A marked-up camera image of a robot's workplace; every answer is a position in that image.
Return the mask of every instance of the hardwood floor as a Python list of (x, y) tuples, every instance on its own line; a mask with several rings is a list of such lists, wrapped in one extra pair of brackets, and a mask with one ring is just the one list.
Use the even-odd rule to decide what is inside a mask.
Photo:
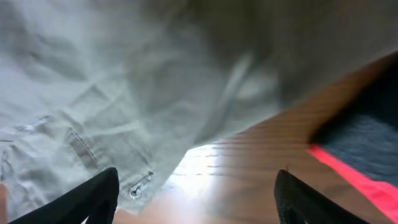
[(188, 151), (139, 217), (118, 212), (117, 224), (279, 223), (273, 196), (279, 169), (288, 169), (370, 223), (391, 223), (336, 173), (306, 153), (306, 141), (392, 58), (380, 60), (231, 139)]

